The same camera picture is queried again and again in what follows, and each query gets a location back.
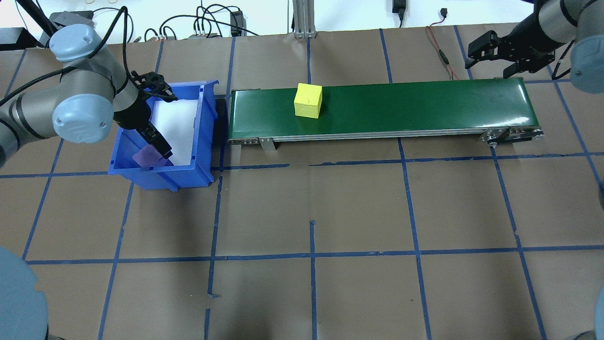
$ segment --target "conveyor leg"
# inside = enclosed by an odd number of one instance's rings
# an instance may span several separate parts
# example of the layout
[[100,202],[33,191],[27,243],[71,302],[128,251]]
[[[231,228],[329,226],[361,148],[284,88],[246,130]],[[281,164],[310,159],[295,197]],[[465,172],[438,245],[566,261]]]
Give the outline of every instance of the conveyor leg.
[[262,146],[262,150],[264,151],[275,151],[277,147],[275,146],[275,142],[273,142],[272,138],[258,138],[260,140],[260,146]]

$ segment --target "white wall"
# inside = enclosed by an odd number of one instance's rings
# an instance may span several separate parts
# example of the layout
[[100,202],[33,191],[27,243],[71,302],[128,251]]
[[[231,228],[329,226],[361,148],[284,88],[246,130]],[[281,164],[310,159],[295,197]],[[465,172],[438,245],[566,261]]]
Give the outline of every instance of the white wall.
[[[134,19],[134,37],[142,36],[147,28],[158,29],[163,20],[179,14],[194,14],[200,4],[198,0],[95,0],[86,4],[84,0],[39,0],[49,16],[55,11],[94,10],[99,7],[127,6]],[[206,0],[204,5],[214,3]],[[290,31],[291,0],[229,0],[223,5],[237,5],[246,16],[248,29],[258,34],[282,34]],[[444,24],[465,25],[496,22],[518,22],[529,15],[533,6],[520,0],[408,0],[404,27],[420,27],[440,20],[439,11],[447,7],[449,16]],[[367,30],[399,26],[399,18],[391,13],[392,0],[315,0],[315,25],[318,31]],[[21,10],[30,32],[39,37],[42,30]],[[97,12],[94,18],[101,36],[113,20],[116,11]],[[217,13],[218,21],[229,22],[226,12]],[[193,34],[193,18],[178,18],[170,21],[179,39]],[[0,27],[22,27],[14,1],[0,1]],[[229,34],[228,27],[223,33]],[[121,42],[121,30],[116,30],[110,43]]]

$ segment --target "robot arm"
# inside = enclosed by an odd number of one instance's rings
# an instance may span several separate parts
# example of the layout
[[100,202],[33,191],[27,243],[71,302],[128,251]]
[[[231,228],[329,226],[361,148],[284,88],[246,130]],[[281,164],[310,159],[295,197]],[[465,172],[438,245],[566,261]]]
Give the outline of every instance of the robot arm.
[[535,73],[573,39],[573,85],[584,92],[604,93],[604,0],[549,0],[507,36],[488,31],[470,43],[466,68],[482,60],[504,59],[513,64],[503,71],[503,78]]
[[85,58],[101,42],[87,25],[70,25],[55,33],[50,49],[64,66],[58,86],[21,93],[0,106],[0,167],[23,145],[59,135],[70,142],[96,143],[103,140],[115,120],[124,129],[136,129],[145,141],[164,157],[171,147],[149,121],[146,103],[151,88],[166,101],[176,100],[163,77],[150,73],[135,86],[124,68],[105,46],[92,58]]

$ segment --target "power adapter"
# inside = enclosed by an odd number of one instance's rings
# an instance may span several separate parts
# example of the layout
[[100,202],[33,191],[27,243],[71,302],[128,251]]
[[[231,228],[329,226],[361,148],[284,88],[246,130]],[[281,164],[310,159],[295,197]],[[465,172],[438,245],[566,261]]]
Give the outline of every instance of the power adapter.
[[393,0],[392,1],[392,13],[398,13],[399,19],[402,22],[405,16],[405,10],[407,9],[407,0]]

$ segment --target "red wire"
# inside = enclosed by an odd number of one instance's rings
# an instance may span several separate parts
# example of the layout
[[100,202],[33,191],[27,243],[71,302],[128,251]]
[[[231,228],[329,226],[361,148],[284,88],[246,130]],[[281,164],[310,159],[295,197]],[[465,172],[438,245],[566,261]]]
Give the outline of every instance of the red wire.
[[[432,36],[432,40],[434,41],[434,45],[436,45],[436,49],[437,50],[440,50],[440,46],[439,46],[439,43],[436,41],[436,37],[434,36],[434,32],[432,31],[432,27],[431,26],[432,25],[436,25],[436,24],[441,24],[443,21],[445,21],[444,18],[441,21],[433,22],[432,24],[430,24],[430,26],[426,26],[426,30]],[[455,76],[455,78],[457,78],[457,80],[459,80],[459,77],[457,76],[457,73],[455,73],[455,71],[453,71],[453,68],[451,67],[451,64],[447,65],[447,68],[451,71],[451,79],[453,79],[453,76]]]

